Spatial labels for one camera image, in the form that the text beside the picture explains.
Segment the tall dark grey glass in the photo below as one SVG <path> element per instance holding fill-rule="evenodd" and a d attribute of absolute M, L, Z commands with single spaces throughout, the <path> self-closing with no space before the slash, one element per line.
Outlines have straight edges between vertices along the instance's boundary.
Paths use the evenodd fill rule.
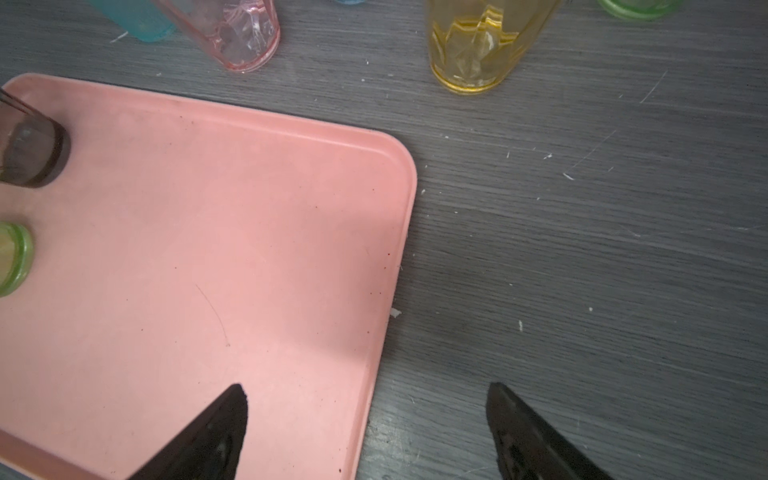
<path fill-rule="evenodd" d="M 41 188 L 63 171 L 71 151 L 66 129 L 1 90 L 1 182 Z"/>

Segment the tall green glass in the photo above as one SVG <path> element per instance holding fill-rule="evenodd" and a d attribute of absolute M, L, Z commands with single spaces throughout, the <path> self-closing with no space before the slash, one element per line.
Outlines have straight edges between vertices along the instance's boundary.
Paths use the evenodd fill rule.
<path fill-rule="evenodd" d="M 26 280 L 34 259 L 34 241 L 24 225 L 1 222 L 1 296 L 16 291 Z"/>

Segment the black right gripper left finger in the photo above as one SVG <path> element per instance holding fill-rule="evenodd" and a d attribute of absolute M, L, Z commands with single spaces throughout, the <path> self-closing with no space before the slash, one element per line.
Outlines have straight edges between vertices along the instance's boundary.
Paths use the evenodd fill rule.
<path fill-rule="evenodd" d="M 232 384 L 130 479 L 233 480 L 247 423 L 247 396 Z"/>

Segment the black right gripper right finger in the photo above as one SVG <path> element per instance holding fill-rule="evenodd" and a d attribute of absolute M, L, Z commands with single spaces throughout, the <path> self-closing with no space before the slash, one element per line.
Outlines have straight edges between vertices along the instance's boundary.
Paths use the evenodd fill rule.
<path fill-rule="evenodd" d="M 485 411 L 504 479 L 612 479 L 505 384 L 489 385 Z"/>

